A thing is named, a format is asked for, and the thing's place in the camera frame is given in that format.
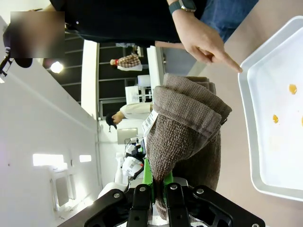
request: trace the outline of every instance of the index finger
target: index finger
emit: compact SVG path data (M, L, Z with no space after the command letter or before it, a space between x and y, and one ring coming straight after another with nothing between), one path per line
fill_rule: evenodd
M235 62L225 51L218 51L216 53L213 53L219 61L223 62L233 70L237 72L243 72L243 69L238 65L237 62Z

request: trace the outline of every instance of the blue jeans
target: blue jeans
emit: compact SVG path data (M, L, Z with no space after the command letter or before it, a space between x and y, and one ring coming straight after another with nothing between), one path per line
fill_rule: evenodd
M257 2L258 0L207 0L200 20L217 30L226 42Z

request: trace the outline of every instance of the smartwatch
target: smartwatch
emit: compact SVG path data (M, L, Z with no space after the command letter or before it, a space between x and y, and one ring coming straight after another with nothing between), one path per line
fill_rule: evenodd
M171 15L178 9L194 13L196 11L196 5L193 0L177 0L171 3L169 6L169 11Z

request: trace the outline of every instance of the towel tag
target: towel tag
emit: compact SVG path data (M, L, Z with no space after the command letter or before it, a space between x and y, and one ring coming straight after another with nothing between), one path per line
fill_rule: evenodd
M143 136L146 137L147 134L150 132L153 124L155 123L158 113L156 111L152 111L151 114L146 118L146 120L142 123L142 129L143 129Z

